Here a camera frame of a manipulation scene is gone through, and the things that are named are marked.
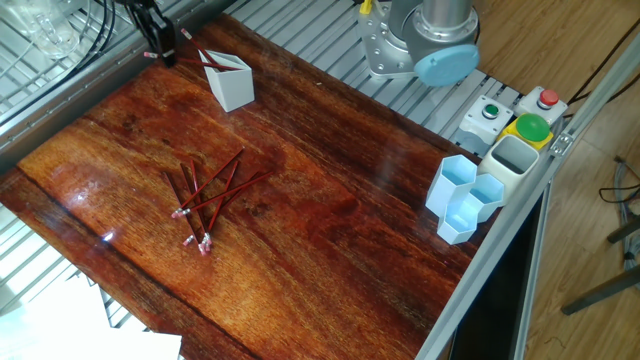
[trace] wooden tabletop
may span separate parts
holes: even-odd
[[[189,359],[412,359],[490,225],[449,246],[424,207],[464,152],[227,16],[195,38],[253,68],[253,103],[225,113],[201,67],[155,64],[4,175],[0,202]],[[275,174],[201,256],[161,172],[184,199],[180,163],[202,182],[243,146],[234,183]]]

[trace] metal bracket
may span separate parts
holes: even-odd
[[[391,2],[380,5],[374,1],[373,6],[368,15],[360,14],[359,7],[354,10],[371,74],[383,78],[416,76],[407,45],[389,30]]]
[[[553,143],[553,145],[551,145],[551,148],[549,149],[551,156],[563,157],[574,141],[575,138],[573,136],[569,134],[560,134],[558,139],[556,139],[556,141]]]

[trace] floor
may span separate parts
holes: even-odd
[[[476,6],[483,21],[480,69],[521,92],[553,88],[565,101],[640,17],[635,0],[485,0]],[[598,189],[612,186],[615,155],[640,167],[638,98],[640,85],[607,105],[556,176],[526,359],[640,356],[637,289],[571,316],[560,312],[623,271],[622,245],[605,240],[619,226],[617,206],[600,200]]]

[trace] light blue hexagonal cup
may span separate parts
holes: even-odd
[[[478,222],[485,222],[502,205],[503,197],[504,185],[491,174],[482,174],[476,176],[476,183],[464,201],[476,209]]]
[[[447,204],[464,200],[476,181],[476,164],[462,155],[442,159],[429,191],[426,206],[438,217],[444,216]]]
[[[460,201],[449,204],[438,220],[438,235],[450,245],[469,240],[478,226],[478,212],[471,204]]]

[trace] red button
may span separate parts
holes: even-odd
[[[558,94],[556,94],[556,92],[553,90],[544,90],[540,93],[540,102],[547,106],[553,106],[557,104],[558,100],[560,100],[560,98],[558,97]]]

